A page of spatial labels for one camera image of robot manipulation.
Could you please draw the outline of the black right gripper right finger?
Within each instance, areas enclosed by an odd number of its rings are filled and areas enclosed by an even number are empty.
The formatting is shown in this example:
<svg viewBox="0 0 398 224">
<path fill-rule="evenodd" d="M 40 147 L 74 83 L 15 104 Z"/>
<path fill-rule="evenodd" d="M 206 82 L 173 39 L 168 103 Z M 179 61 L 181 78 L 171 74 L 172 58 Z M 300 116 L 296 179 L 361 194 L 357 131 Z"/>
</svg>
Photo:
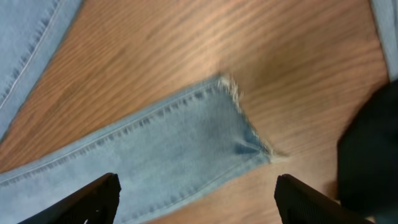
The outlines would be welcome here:
<svg viewBox="0 0 398 224">
<path fill-rule="evenodd" d="M 290 174 L 278 176 L 274 198 L 283 224 L 372 224 Z"/>
</svg>

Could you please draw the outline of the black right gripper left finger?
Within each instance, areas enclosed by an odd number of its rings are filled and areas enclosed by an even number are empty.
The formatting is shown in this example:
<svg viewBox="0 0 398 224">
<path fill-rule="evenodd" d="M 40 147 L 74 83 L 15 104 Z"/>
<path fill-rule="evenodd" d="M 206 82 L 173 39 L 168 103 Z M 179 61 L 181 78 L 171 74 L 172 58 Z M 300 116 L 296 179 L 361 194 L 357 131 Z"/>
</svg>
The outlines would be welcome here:
<svg viewBox="0 0 398 224">
<path fill-rule="evenodd" d="M 113 224 L 121 185 L 107 173 L 21 224 Z"/>
</svg>

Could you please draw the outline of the blue denim jeans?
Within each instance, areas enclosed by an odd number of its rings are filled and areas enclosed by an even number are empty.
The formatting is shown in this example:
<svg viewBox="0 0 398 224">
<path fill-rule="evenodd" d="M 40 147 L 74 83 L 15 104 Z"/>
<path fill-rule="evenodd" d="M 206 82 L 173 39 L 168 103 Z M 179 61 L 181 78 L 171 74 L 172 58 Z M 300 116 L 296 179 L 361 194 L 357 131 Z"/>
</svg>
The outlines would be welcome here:
<svg viewBox="0 0 398 224">
<path fill-rule="evenodd" d="M 80 1 L 1 2 L 1 133 L 5 134 L 80 8 Z M 116 223 L 170 213 L 272 154 L 217 76 L 1 174 L 1 222 L 19 223 L 108 172 L 121 184 Z"/>
</svg>

